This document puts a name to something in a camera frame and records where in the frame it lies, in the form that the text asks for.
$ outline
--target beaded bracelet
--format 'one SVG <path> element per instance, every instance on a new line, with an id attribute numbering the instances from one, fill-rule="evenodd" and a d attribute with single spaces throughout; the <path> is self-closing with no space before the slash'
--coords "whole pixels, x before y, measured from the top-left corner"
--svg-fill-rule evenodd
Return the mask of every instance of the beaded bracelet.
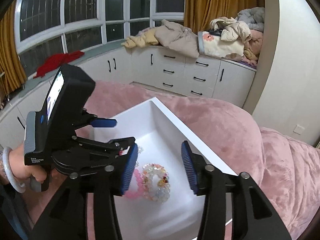
<path id="1" fill-rule="evenodd" d="M 137 181 L 137 185 L 138 185 L 138 190 L 137 191 L 133 191 L 132 189 L 128 189 L 124 196 L 126 198 L 130 198 L 130 199 L 137 199 L 139 197 L 142 196 L 143 194 L 143 186 L 142 186 L 142 178 L 141 178 L 141 174 L 138 171 L 138 169 L 134 169 L 133 172 L 134 176 L 136 177 L 136 181 Z"/>
<path id="2" fill-rule="evenodd" d="M 153 187 L 153 177 L 160 180 L 157 187 Z M 170 197 L 169 176 L 163 166 L 159 164 L 145 164 L 142 172 L 143 196 L 148 200 L 166 202 Z"/>

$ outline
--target human hand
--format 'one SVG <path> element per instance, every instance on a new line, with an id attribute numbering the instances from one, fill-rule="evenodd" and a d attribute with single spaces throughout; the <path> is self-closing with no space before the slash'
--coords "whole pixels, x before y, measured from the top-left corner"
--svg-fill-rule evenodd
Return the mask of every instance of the human hand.
<path id="1" fill-rule="evenodd" d="M 9 153 L 9 164 L 13 175 L 19 180 L 28 179 L 32 175 L 36 181 L 43 183 L 47 177 L 47 173 L 41 166 L 24 165 L 23 144 Z"/>

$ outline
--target window frame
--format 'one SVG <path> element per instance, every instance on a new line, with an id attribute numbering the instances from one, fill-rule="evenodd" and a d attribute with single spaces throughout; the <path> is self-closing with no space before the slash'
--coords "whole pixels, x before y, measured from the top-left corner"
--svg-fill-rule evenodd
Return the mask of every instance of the window frame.
<path id="1" fill-rule="evenodd" d="M 155 26 L 154 22 L 157 20 L 163 20 L 163 19 L 179 20 L 179 21 L 184 20 L 184 13 L 182 12 L 156 13 L 156 0 L 150 0 L 149 17 L 130 19 L 130 0 L 123 0 L 123 14 L 124 14 L 123 20 L 106 21 L 105 0 L 97 0 L 97 18 L 96 19 L 87 19 L 87 20 L 81 20 L 81 21 L 65 24 L 65 17 L 64 17 L 65 0 L 60 0 L 60 25 L 41 31 L 39 33 L 36 33 L 24 39 L 23 41 L 21 41 L 20 40 L 21 5 L 22 5 L 22 0 L 17 0 L 16 6 L 15 6 L 15 14 L 14 14 L 14 36 L 15 36 L 15 45 L 16 45 L 16 50 L 18 55 L 32 49 L 33 47 L 40 45 L 41 43 L 44 43 L 58 36 L 61 36 L 61 39 L 62 39 L 63 52 L 67 53 L 68 49 L 67 49 L 66 34 L 83 30 L 83 29 L 90 29 L 97 26 L 100 26 L 101 28 L 102 44 L 98 44 L 86 49 L 82 49 L 82 51 L 87 51 L 89 49 L 102 46 L 106 43 L 117 41 L 117 40 L 108 41 L 106 25 L 109 25 L 109 24 L 118 24 L 118 23 L 123 24 L 124 37 L 127 37 L 130 35 L 130 23 L 133 23 L 133 22 L 148 20 L 149 26 L 154 27 Z"/>

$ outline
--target white box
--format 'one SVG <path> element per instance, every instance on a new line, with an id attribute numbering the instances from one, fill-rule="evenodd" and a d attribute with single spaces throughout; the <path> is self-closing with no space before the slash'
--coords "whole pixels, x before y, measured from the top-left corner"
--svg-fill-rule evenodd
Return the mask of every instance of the white box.
<path id="1" fill-rule="evenodd" d="M 158 203 L 143 198 L 115 197 L 123 240 L 192 240 L 198 234 L 204 196 L 190 189 L 181 158 L 181 143 L 187 140 L 194 153 L 224 173 L 236 175 L 198 136 L 157 98 L 151 98 L 116 116 L 115 128 L 94 128 L 94 139 L 107 142 L 134 136 L 144 151 L 139 155 L 141 171 L 145 163 L 158 163 L 169 173 L 170 198 Z M 227 219 L 231 221 L 231 198 L 227 194 Z"/>

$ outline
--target bed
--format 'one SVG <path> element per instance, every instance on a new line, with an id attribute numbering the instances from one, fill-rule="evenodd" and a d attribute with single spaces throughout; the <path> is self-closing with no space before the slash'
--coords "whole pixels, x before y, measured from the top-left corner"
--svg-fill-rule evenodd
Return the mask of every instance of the bed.
<path id="1" fill-rule="evenodd" d="M 305 231 L 320 206 L 320 150 L 275 130 L 258 127 L 246 111 L 216 99 L 179 97 L 134 85 L 97 82 L 85 107 L 88 112 L 109 118 L 154 96 L 236 173 L 251 174 L 276 208 L 293 240 Z M 89 137 L 89 133 L 89 128 L 82 128 L 77 134 Z M 48 191 L 27 190 L 23 195 L 33 222 L 65 179 L 56 171 L 52 176 Z M 88 208 L 92 215 L 90 201 Z M 92 223 L 89 217 L 89 240 L 94 239 Z M 230 234 L 231 225 L 228 225 L 226 239 L 230 239 Z"/>

